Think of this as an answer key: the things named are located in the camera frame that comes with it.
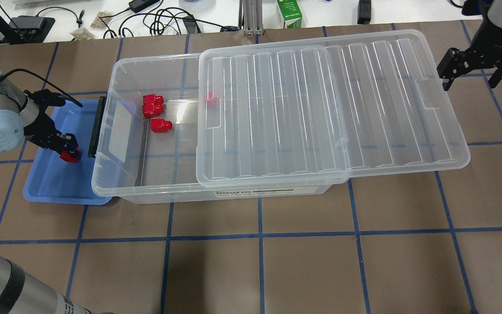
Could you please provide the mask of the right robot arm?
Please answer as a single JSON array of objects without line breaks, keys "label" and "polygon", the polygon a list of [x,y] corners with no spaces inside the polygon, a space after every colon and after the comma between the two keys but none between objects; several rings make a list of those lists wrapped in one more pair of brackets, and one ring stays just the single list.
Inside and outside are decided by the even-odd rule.
[{"label": "right robot arm", "polygon": [[495,88],[502,81],[502,0],[465,0],[460,8],[465,16],[482,16],[482,23],[466,50],[449,48],[439,62],[444,91],[456,78],[483,69],[495,70],[488,79]]}]

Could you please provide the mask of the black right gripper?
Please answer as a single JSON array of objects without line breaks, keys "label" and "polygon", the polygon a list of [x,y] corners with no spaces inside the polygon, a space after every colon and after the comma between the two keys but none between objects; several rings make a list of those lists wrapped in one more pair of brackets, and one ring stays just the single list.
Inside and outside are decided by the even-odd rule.
[{"label": "black right gripper", "polygon": [[449,48],[437,66],[444,91],[448,91],[454,80],[476,69],[496,71],[488,79],[490,88],[502,81],[502,28],[480,26],[465,51]]}]

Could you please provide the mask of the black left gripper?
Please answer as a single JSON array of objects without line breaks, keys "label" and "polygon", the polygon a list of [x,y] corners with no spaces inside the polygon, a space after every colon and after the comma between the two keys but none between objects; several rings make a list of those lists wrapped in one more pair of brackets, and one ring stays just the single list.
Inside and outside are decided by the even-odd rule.
[{"label": "black left gripper", "polygon": [[46,113],[38,113],[36,119],[24,128],[24,137],[30,143],[42,149],[54,152],[64,150],[73,153],[78,149],[78,141],[74,134],[63,134],[57,130],[54,121]]}]

